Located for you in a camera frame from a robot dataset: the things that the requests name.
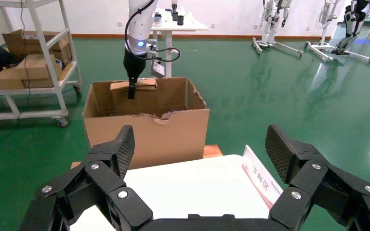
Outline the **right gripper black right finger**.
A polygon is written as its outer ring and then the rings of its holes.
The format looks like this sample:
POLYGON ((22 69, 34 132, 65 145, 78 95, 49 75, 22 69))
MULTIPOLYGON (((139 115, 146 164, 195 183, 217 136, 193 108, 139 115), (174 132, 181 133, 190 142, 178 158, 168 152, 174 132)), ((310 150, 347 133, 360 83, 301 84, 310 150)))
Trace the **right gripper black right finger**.
POLYGON ((272 220, 297 231, 317 205, 348 231, 370 231, 370 182, 334 166, 315 146, 289 138, 277 125, 268 127, 265 149, 288 186, 270 210, 272 220))

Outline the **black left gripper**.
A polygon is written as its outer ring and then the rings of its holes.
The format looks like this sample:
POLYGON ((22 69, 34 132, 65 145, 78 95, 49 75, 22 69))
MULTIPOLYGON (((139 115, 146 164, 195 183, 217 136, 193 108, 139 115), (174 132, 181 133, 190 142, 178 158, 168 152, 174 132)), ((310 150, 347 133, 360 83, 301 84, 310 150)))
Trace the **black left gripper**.
POLYGON ((135 98, 136 82, 139 75, 146 67, 147 54, 134 55, 126 48, 124 51, 123 65, 129 78, 128 99, 135 98))

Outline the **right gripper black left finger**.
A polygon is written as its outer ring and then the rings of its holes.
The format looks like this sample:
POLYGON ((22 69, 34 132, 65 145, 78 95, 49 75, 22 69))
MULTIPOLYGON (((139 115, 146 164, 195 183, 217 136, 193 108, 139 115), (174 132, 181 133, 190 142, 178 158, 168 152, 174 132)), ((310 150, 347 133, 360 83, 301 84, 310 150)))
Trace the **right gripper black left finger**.
POLYGON ((97 207, 118 231, 138 231, 152 210, 124 181, 135 149, 133 127, 95 145, 83 161, 39 186, 20 226, 22 231, 67 231, 82 213, 97 207))

